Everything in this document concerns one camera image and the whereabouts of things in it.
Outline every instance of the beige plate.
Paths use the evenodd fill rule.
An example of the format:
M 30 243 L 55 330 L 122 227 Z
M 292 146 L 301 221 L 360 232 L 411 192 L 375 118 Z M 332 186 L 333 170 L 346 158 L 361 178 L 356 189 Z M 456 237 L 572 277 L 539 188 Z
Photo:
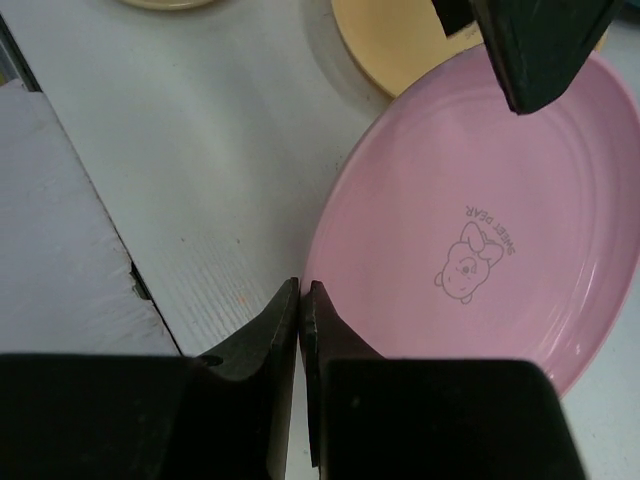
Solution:
M 447 38 L 429 0 L 332 0 L 332 4 L 351 55 L 394 97 L 442 62 L 482 43 L 475 23 Z
M 120 0 L 129 5 L 150 10 L 185 10 L 212 2 L 213 0 Z

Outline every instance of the pink plate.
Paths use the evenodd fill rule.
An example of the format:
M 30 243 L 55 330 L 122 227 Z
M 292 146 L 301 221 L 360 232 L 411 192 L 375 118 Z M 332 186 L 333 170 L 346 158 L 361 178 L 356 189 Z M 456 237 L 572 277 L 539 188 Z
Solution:
M 625 299 L 640 245 L 640 121 L 593 54 L 511 113 L 484 47 L 398 98 L 351 154 L 303 288 L 387 357 L 525 358 L 565 393 Z

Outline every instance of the white table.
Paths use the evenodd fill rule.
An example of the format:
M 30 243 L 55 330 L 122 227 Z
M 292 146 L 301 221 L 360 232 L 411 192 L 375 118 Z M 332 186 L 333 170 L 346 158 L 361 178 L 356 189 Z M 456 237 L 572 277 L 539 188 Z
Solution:
M 187 354 L 301 273 L 337 170 L 388 103 L 344 51 L 329 0 L 173 14 L 0 0 L 0 12 Z M 640 92 L 640 31 L 614 25 L 604 52 Z M 594 479 L 640 478 L 638 316 L 636 281 L 564 402 Z M 295 395 L 288 476 L 314 478 L 300 375 Z

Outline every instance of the plate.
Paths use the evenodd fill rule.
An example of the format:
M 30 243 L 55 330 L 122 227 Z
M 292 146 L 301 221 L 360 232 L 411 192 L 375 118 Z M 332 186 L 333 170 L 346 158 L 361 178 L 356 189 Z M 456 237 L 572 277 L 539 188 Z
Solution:
M 483 42 L 475 23 L 447 38 L 428 0 L 332 0 L 332 5 L 352 57 L 393 97 L 442 62 Z
M 120 0 L 134 7 L 146 8 L 149 10 L 186 10 L 188 8 L 200 7 L 211 3 L 214 0 Z
M 606 338 L 640 246 L 640 121 L 594 53 L 509 111 L 484 46 L 426 75 L 350 155 L 303 289 L 386 357 L 519 358 L 566 392 Z

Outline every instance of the cartoon bear logo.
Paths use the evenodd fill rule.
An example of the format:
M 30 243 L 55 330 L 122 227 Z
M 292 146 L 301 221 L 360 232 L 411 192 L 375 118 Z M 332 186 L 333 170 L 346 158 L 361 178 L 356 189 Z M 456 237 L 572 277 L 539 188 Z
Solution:
M 469 222 L 462 230 L 460 241 L 449 249 L 447 263 L 436 275 L 436 286 L 466 305 L 472 300 L 473 292 L 487 281 L 503 254 L 502 245 L 488 239 L 475 222 Z

